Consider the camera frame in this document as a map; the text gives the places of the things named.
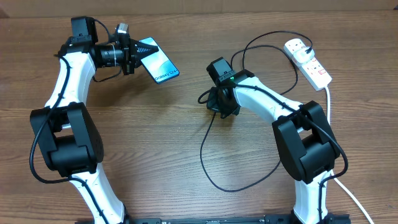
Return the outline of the Samsung Galaxy smartphone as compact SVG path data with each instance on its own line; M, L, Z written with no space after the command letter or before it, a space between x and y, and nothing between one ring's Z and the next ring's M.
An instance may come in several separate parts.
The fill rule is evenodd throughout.
M160 84L180 75L179 70L152 37L142 39L139 42L158 47L158 51L156 53L153 53L141 60L143 67L152 77L153 81Z

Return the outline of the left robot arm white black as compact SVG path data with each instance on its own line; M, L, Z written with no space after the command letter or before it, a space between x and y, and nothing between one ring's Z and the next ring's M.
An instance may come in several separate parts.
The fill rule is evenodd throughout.
M60 71L53 93L43 108L30 114L35 137L29 167L41 183L71 183L90 209L93 223L132 223L105 174L103 141L86 101L98 69L118 67L124 75L132 74L159 48L132 39L123 23L99 43L98 22L87 16L71 19L72 35L55 54Z

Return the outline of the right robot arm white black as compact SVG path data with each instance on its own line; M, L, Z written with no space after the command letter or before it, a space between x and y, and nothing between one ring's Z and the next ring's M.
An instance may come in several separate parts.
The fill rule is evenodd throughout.
M252 72L235 72L223 57L212 61L206 71L215 84L206 91L206 107L221 118L247 108L271 123L280 163L295 181L291 213L265 215L264 223L350 223L349 215L326 209L326 186L335 178L335 161L347 156L322 107L315 101L302 104L285 98Z

